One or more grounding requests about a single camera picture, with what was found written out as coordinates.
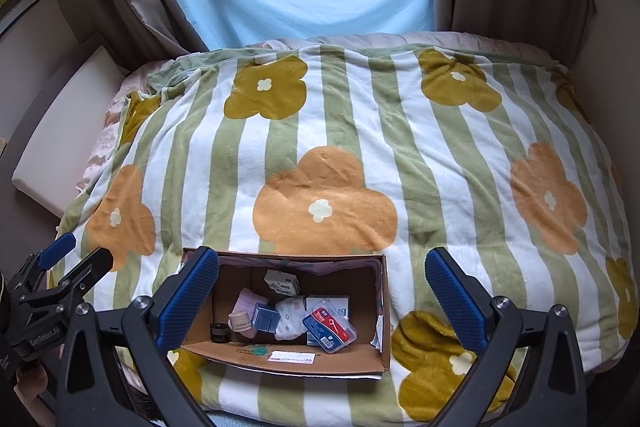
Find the small blue box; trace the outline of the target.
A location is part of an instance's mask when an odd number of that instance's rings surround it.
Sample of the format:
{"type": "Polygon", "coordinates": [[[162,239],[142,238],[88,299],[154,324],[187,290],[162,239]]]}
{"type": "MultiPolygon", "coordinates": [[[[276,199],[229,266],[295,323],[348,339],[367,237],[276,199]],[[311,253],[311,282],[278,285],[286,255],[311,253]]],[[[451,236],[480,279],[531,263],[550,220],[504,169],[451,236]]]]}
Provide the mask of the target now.
{"type": "Polygon", "coordinates": [[[257,332],[274,334],[280,322],[280,312],[275,307],[256,303],[250,321],[257,332]]]}

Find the black small jar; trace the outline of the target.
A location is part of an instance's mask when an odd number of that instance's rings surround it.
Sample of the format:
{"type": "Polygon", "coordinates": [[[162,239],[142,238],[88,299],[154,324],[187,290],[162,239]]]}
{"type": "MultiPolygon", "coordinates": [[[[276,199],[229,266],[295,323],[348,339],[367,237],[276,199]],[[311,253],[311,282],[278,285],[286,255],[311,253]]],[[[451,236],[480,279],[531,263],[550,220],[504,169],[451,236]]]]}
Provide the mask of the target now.
{"type": "Polygon", "coordinates": [[[209,325],[209,338],[212,343],[230,343],[231,329],[226,323],[212,323],[209,325]]]}

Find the beige small jar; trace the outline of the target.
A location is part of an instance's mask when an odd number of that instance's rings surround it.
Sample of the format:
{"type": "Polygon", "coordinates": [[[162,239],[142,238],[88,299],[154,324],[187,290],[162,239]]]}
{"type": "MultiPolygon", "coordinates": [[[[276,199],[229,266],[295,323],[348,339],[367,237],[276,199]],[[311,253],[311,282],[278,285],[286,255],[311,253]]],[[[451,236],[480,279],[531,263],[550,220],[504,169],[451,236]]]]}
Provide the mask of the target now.
{"type": "Polygon", "coordinates": [[[232,312],[228,315],[228,325],[232,332],[250,337],[254,332],[252,321],[246,311],[232,312]]]}

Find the pink tissue pack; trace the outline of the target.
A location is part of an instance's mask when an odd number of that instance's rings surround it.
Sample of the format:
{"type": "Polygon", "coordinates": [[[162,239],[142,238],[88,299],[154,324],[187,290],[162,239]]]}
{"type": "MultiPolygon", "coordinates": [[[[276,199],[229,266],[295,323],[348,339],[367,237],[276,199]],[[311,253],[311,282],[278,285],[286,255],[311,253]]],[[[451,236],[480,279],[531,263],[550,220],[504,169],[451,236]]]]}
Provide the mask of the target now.
{"type": "MultiPolygon", "coordinates": [[[[266,297],[262,297],[255,294],[254,291],[250,290],[250,288],[244,287],[241,289],[239,293],[239,297],[238,299],[236,299],[231,313],[246,311],[248,313],[248,316],[252,318],[254,306],[256,305],[256,303],[262,303],[263,305],[266,305],[268,303],[268,299],[266,297]]],[[[254,332],[250,334],[250,337],[246,337],[246,336],[244,337],[248,339],[253,339],[256,336],[256,334],[257,334],[257,331],[256,329],[254,329],[254,332]]]]}

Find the cream bench cushion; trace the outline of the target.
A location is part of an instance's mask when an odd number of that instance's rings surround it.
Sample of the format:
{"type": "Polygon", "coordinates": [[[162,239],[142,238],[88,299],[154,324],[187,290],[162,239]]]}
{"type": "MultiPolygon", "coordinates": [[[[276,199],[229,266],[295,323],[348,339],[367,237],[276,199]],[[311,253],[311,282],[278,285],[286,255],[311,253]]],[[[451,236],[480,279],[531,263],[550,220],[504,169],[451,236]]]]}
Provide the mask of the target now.
{"type": "Polygon", "coordinates": [[[77,197],[105,113],[125,79],[104,46],[98,46],[36,119],[26,147],[11,170],[11,183],[61,217],[77,197]]]}

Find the white small carton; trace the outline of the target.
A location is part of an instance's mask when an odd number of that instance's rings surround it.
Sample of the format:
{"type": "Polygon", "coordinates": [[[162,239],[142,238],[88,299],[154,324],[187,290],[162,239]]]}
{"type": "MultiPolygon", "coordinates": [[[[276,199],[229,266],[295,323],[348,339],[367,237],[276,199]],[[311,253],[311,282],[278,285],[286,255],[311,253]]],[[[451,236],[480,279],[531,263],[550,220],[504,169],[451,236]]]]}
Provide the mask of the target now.
{"type": "Polygon", "coordinates": [[[294,274],[267,270],[264,281],[278,295],[296,297],[299,294],[299,281],[294,274]]]}

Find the white dotted tissue pack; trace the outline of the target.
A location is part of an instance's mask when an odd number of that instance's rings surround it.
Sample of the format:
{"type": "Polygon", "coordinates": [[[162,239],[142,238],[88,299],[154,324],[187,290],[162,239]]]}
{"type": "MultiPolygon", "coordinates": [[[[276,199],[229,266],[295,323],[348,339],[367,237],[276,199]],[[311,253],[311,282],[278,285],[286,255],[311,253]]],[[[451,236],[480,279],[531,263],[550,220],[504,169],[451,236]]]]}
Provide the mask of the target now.
{"type": "Polygon", "coordinates": [[[307,332],[303,319],[307,315],[303,296],[286,298],[276,304],[280,312],[280,322],[274,337],[277,340],[293,340],[307,332]]]}

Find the cardboard box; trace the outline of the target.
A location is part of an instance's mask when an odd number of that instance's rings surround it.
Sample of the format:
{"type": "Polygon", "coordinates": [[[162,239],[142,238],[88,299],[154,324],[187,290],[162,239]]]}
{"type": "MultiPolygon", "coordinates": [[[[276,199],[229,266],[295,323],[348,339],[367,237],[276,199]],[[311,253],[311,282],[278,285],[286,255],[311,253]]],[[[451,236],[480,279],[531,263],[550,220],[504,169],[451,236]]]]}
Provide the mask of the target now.
{"type": "Polygon", "coordinates": [[[386,260],[222,253],[182,347],[259,373],[379,379],[390,367],[386,260]]]}

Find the white blue tissue pack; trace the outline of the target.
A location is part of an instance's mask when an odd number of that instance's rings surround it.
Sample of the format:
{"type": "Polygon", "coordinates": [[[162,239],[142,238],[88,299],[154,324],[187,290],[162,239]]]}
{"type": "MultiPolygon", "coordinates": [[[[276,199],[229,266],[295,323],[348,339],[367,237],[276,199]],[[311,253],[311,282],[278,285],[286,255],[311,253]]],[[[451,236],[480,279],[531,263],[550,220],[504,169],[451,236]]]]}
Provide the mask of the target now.
{"type": "MultiPolygon", "coordinates": [[[[306,311],[307,313],[310,309],[318,303],[320,300],[326,299],[337,309],[338,312],[344,315],[344,317],[348,318],[348,299],[346,297],[326,297],[326,296],[310,296],[306,298],[306,311]]],[[[311,342],[312,345],[318,346],[318,343],[314,341],[314,338],[311,337],[307,333],[307,340],[311,342]]]]}

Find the striped flower blanket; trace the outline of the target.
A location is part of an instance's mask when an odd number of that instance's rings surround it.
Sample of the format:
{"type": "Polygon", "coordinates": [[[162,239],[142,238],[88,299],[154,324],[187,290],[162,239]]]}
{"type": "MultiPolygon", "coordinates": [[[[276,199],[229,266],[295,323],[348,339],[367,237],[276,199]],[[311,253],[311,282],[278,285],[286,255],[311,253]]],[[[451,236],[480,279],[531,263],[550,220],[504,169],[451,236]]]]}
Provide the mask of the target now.
{"type": "Polygon", "coordinates": [[[445,247],[494,295],[566,306],[586,371],[638,324],[612,160],[567,70],[428,44],[303,44],[186,55],[130,93],[117,145],[64,212],[114,268],[91,303],[149,295],[208,246],[242,254],[382,254],[392,354],[378,381],[258,375],[178,350],[206,409],[288,425],[430,421],[470,368],[424,277],[445,247]]]}

